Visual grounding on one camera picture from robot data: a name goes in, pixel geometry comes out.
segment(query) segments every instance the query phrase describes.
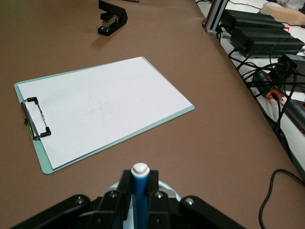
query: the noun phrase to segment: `blue marker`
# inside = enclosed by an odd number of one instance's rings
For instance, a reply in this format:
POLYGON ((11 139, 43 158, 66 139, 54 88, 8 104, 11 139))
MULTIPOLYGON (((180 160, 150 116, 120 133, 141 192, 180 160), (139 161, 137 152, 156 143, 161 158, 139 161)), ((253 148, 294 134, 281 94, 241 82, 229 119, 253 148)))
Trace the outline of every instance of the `blue marker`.
POLYGON ((134 229, 145 229, 148 214, 147 183, 150 169, 147 164, 137 163, 131 171, 134 229))

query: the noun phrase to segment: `white marker cap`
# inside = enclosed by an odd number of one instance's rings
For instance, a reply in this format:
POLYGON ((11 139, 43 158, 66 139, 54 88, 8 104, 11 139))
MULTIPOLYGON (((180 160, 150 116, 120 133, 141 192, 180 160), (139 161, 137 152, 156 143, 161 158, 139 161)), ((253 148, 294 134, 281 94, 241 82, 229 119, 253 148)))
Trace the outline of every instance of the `white marker cap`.
POLYGON ((145 163, 137 163, 132 167, 132 174, 137 178, 146 177, 150 172, 149 167, 145 163))

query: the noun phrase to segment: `brown table surface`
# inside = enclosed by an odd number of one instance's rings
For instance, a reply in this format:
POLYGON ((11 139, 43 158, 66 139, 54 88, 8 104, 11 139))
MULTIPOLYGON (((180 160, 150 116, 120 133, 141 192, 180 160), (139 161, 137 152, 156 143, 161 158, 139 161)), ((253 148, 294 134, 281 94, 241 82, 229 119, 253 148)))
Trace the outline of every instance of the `brown table surface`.
MULTIPOLYGON (((113 35, 97 0, 0 1, 0 228, 75 194, 95 199, 145 162, 180 196, 196 195, 248 229, 272 172, 296 170, 193 0, 111 0, 127 24, 113 35), (195 106, 187 114, 45 175, 23 123, 16 82, 144 56, 195 106)), ((305 189, 278 174, 269 229, 303 228, 305 189)))

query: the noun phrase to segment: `metal clip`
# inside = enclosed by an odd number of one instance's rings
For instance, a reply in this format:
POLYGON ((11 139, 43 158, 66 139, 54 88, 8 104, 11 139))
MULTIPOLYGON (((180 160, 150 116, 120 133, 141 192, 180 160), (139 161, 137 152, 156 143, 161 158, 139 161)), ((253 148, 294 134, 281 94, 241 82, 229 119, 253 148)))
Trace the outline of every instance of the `metal clip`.
POLYGON ((29 130, 30 130, 30 134, 33 138, 33 140, 39 140, 41 137, 46 137, 46 136, 50 136, 51 135, 51 130, 48 127, 46 120, 44 118, 43 112, 39 106, 38 103, 38 99, 37 97, 32 97, 32 98, 27 98, 26 100, 24 100, 23 102, 21 102, 21 107, 22 107, 22 111, 23 111, 23 115, 24 115, 24 122, 25 124, 28 126, 29 130), (38 106, 38 109, 40 111, 40 114, 42 116, 43 122, 46 126, 46 132, 39 134, 37 131, 37 128, 34 124, 34 121, 29 113, 29 110, 27 109, 27 106, 25 105, 26 102, 35 102, 35 104, 38 106))

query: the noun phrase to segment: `stapler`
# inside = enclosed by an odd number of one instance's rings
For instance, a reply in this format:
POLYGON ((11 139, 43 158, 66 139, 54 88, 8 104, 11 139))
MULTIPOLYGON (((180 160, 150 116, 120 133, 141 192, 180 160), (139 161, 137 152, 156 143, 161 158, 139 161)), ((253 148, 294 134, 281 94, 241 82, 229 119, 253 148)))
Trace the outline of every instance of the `stapler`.
POLYGON ((106 11, 101 14, 102 26, 98 33, 110 36, 127 22, 127 13, 124 8, 99 0, 99 9, 106 11))

